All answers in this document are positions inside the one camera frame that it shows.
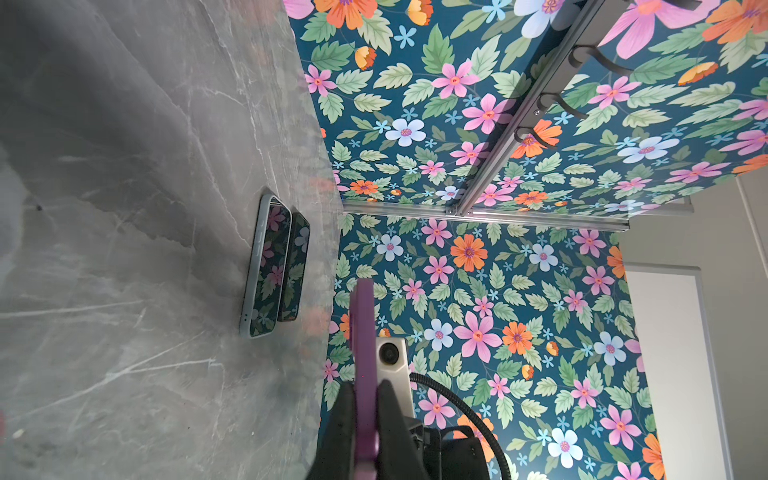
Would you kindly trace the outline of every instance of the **smartphone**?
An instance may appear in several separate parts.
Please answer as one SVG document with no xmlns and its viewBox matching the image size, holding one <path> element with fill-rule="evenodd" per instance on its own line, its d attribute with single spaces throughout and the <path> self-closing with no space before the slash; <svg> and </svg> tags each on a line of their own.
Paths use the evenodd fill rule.
<svg viewBox="0 0 768 480">
<path fill-rule="evenodd" d="M 310 223 L 302 214 L 293 213 L 293 225 L 290 230 L 288 261 L 283 276 L 283 298 L 280 301 L 280 322 L 292 322 L 299 315 L 306 252 L 310 246 Z"/>
<path fill-rule="evenodd" d="M 279 319 L 291 220 L 290 210 L 275 194 L 268 191 L 261 197 L 240 316 L 245 338 L 271 333 Z"/>
</svg>

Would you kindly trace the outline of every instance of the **floral wall panel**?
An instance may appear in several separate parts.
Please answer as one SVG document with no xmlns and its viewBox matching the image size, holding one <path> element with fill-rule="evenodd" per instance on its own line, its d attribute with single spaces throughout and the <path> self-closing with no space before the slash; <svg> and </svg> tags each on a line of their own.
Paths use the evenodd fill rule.
<svg viewBox="0 0 768 480">
<path fill-rule="evenodd" d="M 638 214 L 768 164 L 768 3 L 703 0 L 694 12 L 632 3 L 559 107 L 480 202 L 506 210 Z"/>
<path fill-rule="evenodd" d="M 472 406 L 514 478 L 662 478 L 616 234 L 353 215 L 342 234 L 323 419 L 354 377 L 349 292 L 373 278 L 379 335 L 404 336 L 411 370 Z M 412 388 L 426 425 L 470 425 Z"/>
<path fill-rule="evenodd" d="M 344 197 L 460 198 L 572 0 L 284 0 Z"/>
</svg>

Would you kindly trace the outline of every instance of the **small blue flower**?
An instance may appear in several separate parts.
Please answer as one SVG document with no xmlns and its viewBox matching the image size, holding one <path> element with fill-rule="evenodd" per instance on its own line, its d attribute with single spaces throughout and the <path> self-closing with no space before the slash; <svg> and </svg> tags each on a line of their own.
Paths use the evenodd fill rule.
<svg viewBox="0 0 768 480">
<path fill-rule="evenodd" d="M 469 96 L 464 99 L 464 106 L 465 107 L 474 107 L 474 106 L 477 105 L 478 100 L 480 100 L 480 97 L 476 97 L 473 94 L 469 94 Z"/>
<path fill-rule="evenodd" d="M 409 47 L 412 47 L 413 45 L 415 45 L 415 43 L 413 42 L 413 39 L 411 37 L 415 33 L 416 33 L 415 28 L 411 28 L 406 32 L 406 28 L 400 25 L 400 35 L 395 35 L 394 37 L 392 37 L 392 40 L 400 42 L 401 50 L 406 47 L 406 43 L 408 44 Z"/>
<path fill-rule="evenodd" d="M 490 14 L 485 20 L 485 23 L 493 22 L 494 18 L 498 18 L 499 22 L 507 18 L 507 14 L 504 12 L 504 10 L 502 10 L 502 8 L 509 5 L 510 3 L 512 3 L 512 0 L 492 0 L 491 5 L 486 5 L 483 7 L 482 11 Z"/>
<path fill-rule="evenodd" d="M 555 125 L 559 125 L 559 124 L 568 125 L 568 121 L 571 120 L 573 117 L 574 117 L 573 115 L 570 115 L 570 114 L 568 114 L 566 112 L 563 112 L 563 113 L 560 114 L 559 117 L 555 117 L 554 118 L 554 120 L 555 120 L 554 124 Z"/>
<path fill-rule="evenodd" d="M 401 118 L 405 118 L 407 121 L 411 121 L 411 118 L 418 117 L 419 114 L 416 113 L 416 108 L 403 108 L 402 109 L 402 115 L 400 115 Z"/>
<path fill-rule="evenodd" d="M 496 466 L 493 463 L 493 460 L 491 460 L 490 463 L 488 463 L 488 476 L 493 478 L 493 475 L 496 475 L 498 473 L 498 470 L 496 469 Z"/>
<path fill-rule="evenodd" d="M 463 116 L 458 114 L 458 111 L 454 110 L 453 112 L 449 114 L 445 114 L 445 122 L 451 122 L 451 125 L 456 125 L 456 122 L 464 118 Z"/>
<path fill-rule="evenodd" d="M 768 65 L 768 53 L 761 53 L 755 57 L 757 60 L 752 64 L 752 68 L 759 67 L 761 65 Z"/>
<path fill-rule="evenodd" d="M 384 130 L 392 130 L 392 127 L 390 127 L 390 126 L 388 125 L 388 123 L 389 123 L 389 122 L 388 122 L 387 120 L 384 120 L 384 121 L 377 121 L 377 122 L 376 122 L 376 127 L 375 127 L 373 130 L 377 130 L 377 131 L 379 131 L 379 133 L 380 133 L 380 134 L 383 134 L 383 133 L 384 133 Z"/>
<path fill-rule="evenodd" d="M 541 442 L 542 445 L 546 445 L 547 442 L 552 440 L 552 438 L 549 436 L 549 430 L 547 429 L 539 429 L 538 430 L 538 437 L 536 439 Z"/>
<path fill-rule="evenodd" d="M 722 144 L 723 142 L 731 141 L 733 140 L 732 134 L 725 134 L 725 135 L 715 135 L 715 138 L 712 140 L 707 140 L 705 143 L 708 143 L 712 146 L 717 144 Z"/>
<path fill-rule="evenodd" d="M 592 422 L 589 425 L 589 428 L 592 429 L 592 435 L 595 435 L 598 438 L 600 438 L 602 436 L 602 432 L 603 432 L 603 430 L 605 430 L 603 427 L 600 426 L 600 424 L 598 423 L 597 420 Z"/>
<path fill-rule="evenodd" d="M 682 137 L 683 132 L 687 129 L 688 127 L 672 127 L 672 130 L 668 131 L 666 134 L 662 134 L 661 136 L 664 137 L 664 140 L 669 140 L 672 137 Z"/>
<path fill-rule="evenodd" d="M 640 140 L 640 137 L 630 138 L 630 137 L 624 137 L 624 139 L 620 142 L 617 142 L 614 146 L 616 148 L 625 148 L 625 147 L 634 147 L 636 145 L 635 142 Z"/>
</svg>

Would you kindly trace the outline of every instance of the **black camera lens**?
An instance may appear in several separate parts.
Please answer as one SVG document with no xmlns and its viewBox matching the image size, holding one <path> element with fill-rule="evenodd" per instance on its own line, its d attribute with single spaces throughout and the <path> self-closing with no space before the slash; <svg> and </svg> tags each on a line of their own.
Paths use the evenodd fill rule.
<svg viewBox="0 0 768 480">
<path fill-rule="evenodd" d="M 385 365 L 395 365 L 400 358 L 400 351 L 394 343 L 385 343 L 379 349 L 379 358 Z"/>
</svg>

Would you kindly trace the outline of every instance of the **black cable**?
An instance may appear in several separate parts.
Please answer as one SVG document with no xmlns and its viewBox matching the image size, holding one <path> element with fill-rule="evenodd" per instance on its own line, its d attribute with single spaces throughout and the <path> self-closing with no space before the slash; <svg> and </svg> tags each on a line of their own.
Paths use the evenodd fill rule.
<svg viewBox="0 0 768 480">
<path fill-rule="evenodd" d="M 502 446 L 498 444 L 498 440 L 496 440 L 496 437 L 493 436 L 488 427 L 485 426 L 485 423 L 482 422 L 478 414 L 475 413 L 475 411 L 472 410 L 472 408 L 470 408 L 469 405 L 464 402 L 464 400 L 460 399 L 458 395 L 456 395 L 454 392 L 451 392 L 443 384 L 430 379 L 428 376 L 421 375 L 420 373 L 411 373 L 411 382 L 420 383 L 426 387 L 429 387 L 430 389 L 435 390 L 440 395 L 446 397 L 450 403 L 456 406 L 456 408 L 461 410 L 464 415 L 467 416 L 469 421 L 475 424 L 482 436 L 485 437 L 488 445 L 491 447 L 493 455 L 496 457 L 496 461 L 498 462 L 498 468 L 502 473 L 502 480 L 512 480 L 512 474 L 509 471 L 509 465 L 507 465 L 507 460 L 504 457 Z"/>
</svg>

